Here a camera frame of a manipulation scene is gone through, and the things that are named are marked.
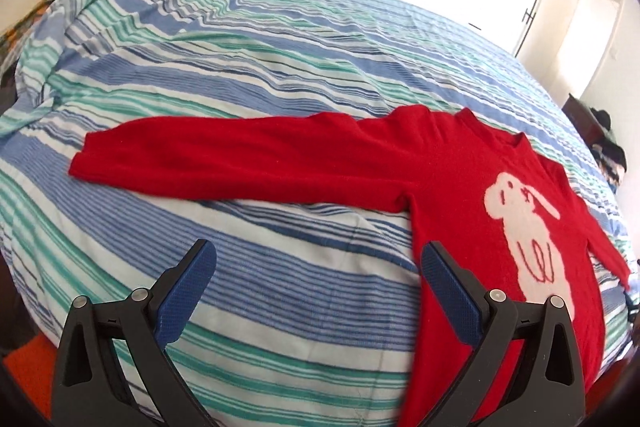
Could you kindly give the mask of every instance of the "striped bedsheet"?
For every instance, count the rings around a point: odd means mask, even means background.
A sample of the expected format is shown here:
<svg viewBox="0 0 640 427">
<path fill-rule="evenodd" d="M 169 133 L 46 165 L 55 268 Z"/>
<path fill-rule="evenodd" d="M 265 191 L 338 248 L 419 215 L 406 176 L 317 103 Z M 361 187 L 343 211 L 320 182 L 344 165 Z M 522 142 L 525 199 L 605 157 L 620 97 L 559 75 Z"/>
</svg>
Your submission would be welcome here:
<svg viewBox="0 0 640 427">
<path fill-rule="evenodd" d="M 408 216 L 85 184 L 66 171 L 87 132 L 161 114 L 469 107 L 565 167 L 637 277 L 613 194 L 543 89 L 494 45 L 398 0 L 56 0 L 16 82 L 0 117 L 0 248 L 37 324 L 57 343 L 75 296 L 124 298 L 210 239 L 218 269 L 168 352 L 228 426 L 394 423 L 419 306 Z M 629 346 L 625 296 L 593 266 L 606 367 Z M 126 345 L 116 350 L 152 412 Z"/>
</svg>

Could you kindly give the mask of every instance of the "orange fabric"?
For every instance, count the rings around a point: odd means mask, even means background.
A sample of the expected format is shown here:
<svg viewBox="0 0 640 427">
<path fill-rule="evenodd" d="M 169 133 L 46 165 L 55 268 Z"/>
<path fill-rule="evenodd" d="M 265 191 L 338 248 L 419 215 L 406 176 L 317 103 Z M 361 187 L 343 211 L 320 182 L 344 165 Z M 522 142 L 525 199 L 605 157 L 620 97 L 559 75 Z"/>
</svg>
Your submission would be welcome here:
<svg viewBox="0 0 640 427">
<path fill-rule="evenodd" d="M 4 365 L 40 413 L 51 419 L 51 388 L 56 348 L 43 333 L 11 352 Z"/>
</svg>

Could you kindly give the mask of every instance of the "rabbit graphic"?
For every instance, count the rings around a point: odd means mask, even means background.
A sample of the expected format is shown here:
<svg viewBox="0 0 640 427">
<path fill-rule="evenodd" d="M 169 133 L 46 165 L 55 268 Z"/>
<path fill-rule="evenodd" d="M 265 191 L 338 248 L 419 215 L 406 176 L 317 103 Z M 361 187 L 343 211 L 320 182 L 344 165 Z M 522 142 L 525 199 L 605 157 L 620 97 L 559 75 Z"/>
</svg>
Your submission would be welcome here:
<svg viewBox="0 0 640 427">
<path fill-rule="evenodd" d="M 574 318 L 571 288 L 564 276 L 562 255 L 551 241 L 545 221 L 536 213 L 538 203 L 555 219 L 560 213 L 530 185 L 501 172 L 484 193 L 484 207 L 493 219 L 501 219 L 504 237 L 518 267 L 518 284 L 529 302 L 543 303 L 549 295 L 564 299 Z"/>
</svg>

